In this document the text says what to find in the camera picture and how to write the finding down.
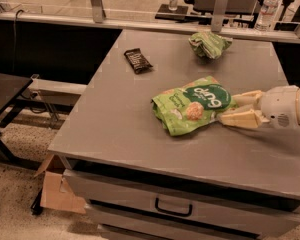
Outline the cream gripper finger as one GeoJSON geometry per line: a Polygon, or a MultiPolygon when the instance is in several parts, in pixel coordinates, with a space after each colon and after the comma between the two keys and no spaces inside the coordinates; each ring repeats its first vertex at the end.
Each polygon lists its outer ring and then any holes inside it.
{"type": "Polygon", "coordinates": [[[261,112],[260,109],[252,105],[245,105],[236,109],[228,109],[217,116],[217,120],[225,125],[231,127],[239,127],[246,129],[255,129],[269,123],[269,120],[261,112]]]}
{"type": "Polygon", "coordinates": [[[239,106],[245,106],[249,104],[256,104],[262,95],[264,94],[261,90],[249,91],[241,94],[233,95],[232,98],[236,101],[239,106]]]}

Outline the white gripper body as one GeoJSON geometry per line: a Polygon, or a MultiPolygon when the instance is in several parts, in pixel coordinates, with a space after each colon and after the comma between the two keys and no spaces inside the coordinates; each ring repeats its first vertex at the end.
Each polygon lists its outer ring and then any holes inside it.
{"type": "Polygon", "coordinates": [[[279,86],[265,92],[260,101],[262,114],[276,129],[300,127],[300,87],[279,86]]]}

